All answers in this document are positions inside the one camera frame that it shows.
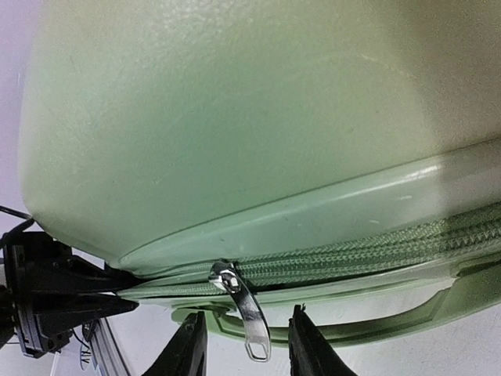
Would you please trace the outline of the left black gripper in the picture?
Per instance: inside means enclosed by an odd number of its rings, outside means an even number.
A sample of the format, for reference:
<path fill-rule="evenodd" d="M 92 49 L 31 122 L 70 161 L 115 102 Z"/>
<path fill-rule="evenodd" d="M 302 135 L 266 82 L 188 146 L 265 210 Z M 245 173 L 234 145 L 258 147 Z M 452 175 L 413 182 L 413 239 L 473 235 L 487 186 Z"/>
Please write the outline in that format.
<path fill-rule="evenodd" d="M 131 312 L 137 302 L 113 295 L 61 295 L 60 264 L 82 292 L 118 292 L 137 285 L 129 272 L 90 263 L 72 248 L 42 232 L 3 234 L 1 253 L 8 316 L 25 356 L 57 353 L 70 343 L 75 327 Z"/>

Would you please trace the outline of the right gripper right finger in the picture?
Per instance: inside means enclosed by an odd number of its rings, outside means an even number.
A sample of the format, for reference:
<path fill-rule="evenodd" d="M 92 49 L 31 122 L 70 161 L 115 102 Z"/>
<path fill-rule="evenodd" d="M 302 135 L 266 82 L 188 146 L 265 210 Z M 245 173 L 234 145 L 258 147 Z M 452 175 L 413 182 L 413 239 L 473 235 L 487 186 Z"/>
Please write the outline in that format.
<path fill-rule="evenodd" d="M 323 337 L 302 305 L 294 307 L 289 319 L 288 349 L 293 376 L 352 375 L 352 370 Z"/>

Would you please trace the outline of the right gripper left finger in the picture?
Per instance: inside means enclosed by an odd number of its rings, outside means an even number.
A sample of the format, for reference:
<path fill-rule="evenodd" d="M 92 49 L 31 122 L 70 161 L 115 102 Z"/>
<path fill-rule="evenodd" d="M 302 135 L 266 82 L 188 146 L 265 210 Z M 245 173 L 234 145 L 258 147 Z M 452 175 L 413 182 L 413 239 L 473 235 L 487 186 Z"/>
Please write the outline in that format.
<path fill-rule="evenodd" d="M 207 325 L 201 311 L 190 313 L 143 376 L 207 374 Z"/>

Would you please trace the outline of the green hard-shell suitcase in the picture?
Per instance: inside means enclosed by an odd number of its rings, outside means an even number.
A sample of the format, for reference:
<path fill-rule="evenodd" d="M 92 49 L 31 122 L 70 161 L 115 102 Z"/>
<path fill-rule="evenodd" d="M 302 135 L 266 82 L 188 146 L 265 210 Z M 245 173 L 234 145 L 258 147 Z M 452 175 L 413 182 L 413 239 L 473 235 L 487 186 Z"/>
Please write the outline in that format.
<path fill-rule="evenodd" d="M 268 306 L 444 281 L 336 347 L 500 302 L 497 1 L 46 1 L 19 137 L 50 236 L 261 347 Z"/>

